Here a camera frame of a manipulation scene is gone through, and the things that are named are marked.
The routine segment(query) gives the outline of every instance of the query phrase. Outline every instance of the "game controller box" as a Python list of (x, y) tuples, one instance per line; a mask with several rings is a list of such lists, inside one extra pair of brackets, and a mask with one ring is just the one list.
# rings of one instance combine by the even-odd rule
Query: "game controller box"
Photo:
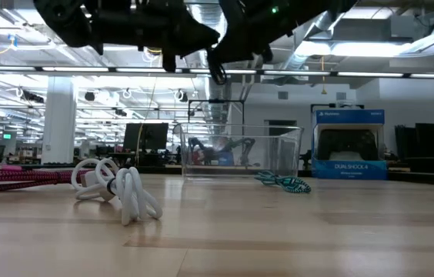
[(384, 124), (384, 110), (314, 111), (313, 176), (319, 179), (386, 179)]

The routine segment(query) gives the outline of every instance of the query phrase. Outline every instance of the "coiled white cable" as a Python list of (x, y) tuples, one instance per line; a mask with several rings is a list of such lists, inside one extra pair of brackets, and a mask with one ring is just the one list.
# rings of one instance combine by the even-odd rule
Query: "coiled white cable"
[[(85, 188), (77, 183), (78, 171), (85, 165), (96, 164), (95, 177), (97, 182)], [(109, 164), (115, 174), (106, 166)], [(157, 200), (142, 187), (139, 171), (130, 169), (119, 169), (111, 159), (86, 159), (77, 164), (72, 172), (72, 185), (77, 190), (75, 197), (78, 200), (89, 200), (103, 197), (105, 201), (112, 199), (111, 192), (119, 197), (122, 202), (122, 224), (128, 225), (132, 220), (146, 219), (150, 215), (154, 219), (160, 219), (162, 208)]]

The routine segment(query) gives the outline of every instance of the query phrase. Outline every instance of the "transparent container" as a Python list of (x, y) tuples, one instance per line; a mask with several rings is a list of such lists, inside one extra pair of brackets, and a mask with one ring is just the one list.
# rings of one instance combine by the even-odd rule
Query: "transparent container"
[(294, 175), (299, 170), (303, 128), (288, 126), (181, 123), (182, 174), (192, 177), (253, 177), (270, 171)]

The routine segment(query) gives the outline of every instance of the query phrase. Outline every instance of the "wooden surface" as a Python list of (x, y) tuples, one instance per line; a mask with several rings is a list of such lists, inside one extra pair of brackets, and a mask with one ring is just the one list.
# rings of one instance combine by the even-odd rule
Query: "wooden surface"
[(128, 227), (69, 185), (0, 193), (0, 276), (434, 276), (434, 185), (142, 179), (165, 214)]

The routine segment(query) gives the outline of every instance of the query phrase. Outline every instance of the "teal braided cable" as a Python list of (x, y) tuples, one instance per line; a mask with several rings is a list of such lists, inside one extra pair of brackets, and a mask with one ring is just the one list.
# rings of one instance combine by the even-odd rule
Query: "teal braided cable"
[(290, 193), (310, 193), (311, 187), (298, 177), (281, 177), (272, 172), (260, 172), (255, 179), (261, 181), (263, 185), (280, 185), (286, 192)]

